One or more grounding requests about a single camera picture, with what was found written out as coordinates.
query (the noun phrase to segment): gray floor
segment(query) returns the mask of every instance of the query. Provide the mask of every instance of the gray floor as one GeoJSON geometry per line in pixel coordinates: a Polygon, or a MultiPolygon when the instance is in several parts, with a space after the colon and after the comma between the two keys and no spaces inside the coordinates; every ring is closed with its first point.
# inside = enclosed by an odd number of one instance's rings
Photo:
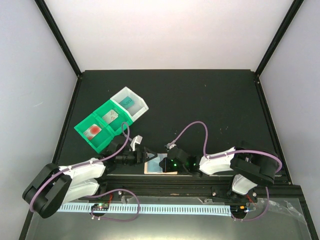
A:
{"type": "MultiPolygon", "coordinates": [[[[300,213],[297,199],[288,199],[300,213]]],[[[207,215],[143,215],[132,222],[92,220],[86,213],[57,212],[47,219],[34,215],[27,240],[309,240],[307,225],[292,212],[277,208],[252,222],[207,215]]],[[[123,214],[117,218],[128,218],[123,214]]]]}

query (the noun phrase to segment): green container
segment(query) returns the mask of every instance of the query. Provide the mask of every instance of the green container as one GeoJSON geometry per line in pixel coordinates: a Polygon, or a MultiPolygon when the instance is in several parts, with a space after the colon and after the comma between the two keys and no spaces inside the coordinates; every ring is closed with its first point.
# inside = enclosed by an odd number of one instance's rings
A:
{"type": "Polygon", "coordinates": [[[103,120],[97,118],[97,116],[92,113],[81,121],[74,129],[83,137],[83,139],[97,152],[100,153],[109,143],[114,139],[115,132],[113,129],[103,120]],[[92,125],[96,124],[101,128],[101,131],[95,135],[91,140],[89,140],[84,132],[87,131],[92,125]]]}
{"type": "Polygon", "coordinates": [[[134,122],[131,120],[131,117],[118,105],[116,105],[112,100],[108,100],[98,109],[96,109],[93,114],[97,116],[97,119],[103,121],[106,125],[109,125],[112,128],[113,135],[122,134],[121,124],[123,122],[127,122],[129,126],[131,126],[134,122]],[[109,124],[103,119],[103,117],[109,113],[111,110],[115,111],[118,116],[115,120],[110,122],[109,124]]]}

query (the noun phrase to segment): white strip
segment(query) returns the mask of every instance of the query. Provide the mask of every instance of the white strip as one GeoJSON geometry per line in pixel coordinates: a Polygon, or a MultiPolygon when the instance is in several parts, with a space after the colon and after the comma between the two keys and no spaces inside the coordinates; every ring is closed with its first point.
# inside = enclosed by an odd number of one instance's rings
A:
{"type": "MultiPolygon", "coordinates": [[[[63,204],[58,212],[90,213],[96,203],[68,202],[63,204]]],[[[111,203],[108,210],[97,210],[94,213],[134,214],[137,204],[111,203]]],[[[140,204],[140,214],[179,214],[179,215],[218,215],[231,216],[230,206],[224,205],[170,205],[170,204],[140,204]]]]}

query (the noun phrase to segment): black tabletop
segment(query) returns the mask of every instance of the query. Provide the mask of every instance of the black tabletop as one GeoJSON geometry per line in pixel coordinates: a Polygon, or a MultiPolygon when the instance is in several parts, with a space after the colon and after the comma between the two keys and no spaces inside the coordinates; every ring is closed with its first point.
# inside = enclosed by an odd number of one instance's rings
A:
{"type": "MultiPolygon", "coordinates": [[[[273,150],[273,143],[250,70],[87,70],[83,73],[59,156],[59,165],[86,161],[97,153],[74,126],[123,87],[141,96],[149,110],[130,127],[132,136],[163,153],[164,145],[193,121],[203,121],[213,154],[245,140],[273,150]]],[[[177,142],[190,154],[202,154],[205,130],[194,125],[177,142]]]]}

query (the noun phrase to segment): wall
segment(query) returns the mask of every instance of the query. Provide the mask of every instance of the wall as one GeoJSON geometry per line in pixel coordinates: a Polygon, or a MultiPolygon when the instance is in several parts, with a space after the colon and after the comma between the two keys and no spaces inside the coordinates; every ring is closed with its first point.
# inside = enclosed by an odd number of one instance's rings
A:
{"type": "Polygon", "coordinates": [[[292,180],[320,234],[320,1],[306,0],[261,82],[292,180]]]}
{"type": "Polygon", "coordinates": [[[82,71],[255,71],[292,1],[46,0],[82,71]]]}
{"type": "Polygon", "coordinates": [[[34,1],[0,1],[0,236],[19,238],[22,193],[51,162],[76,76],[34,1]]]}

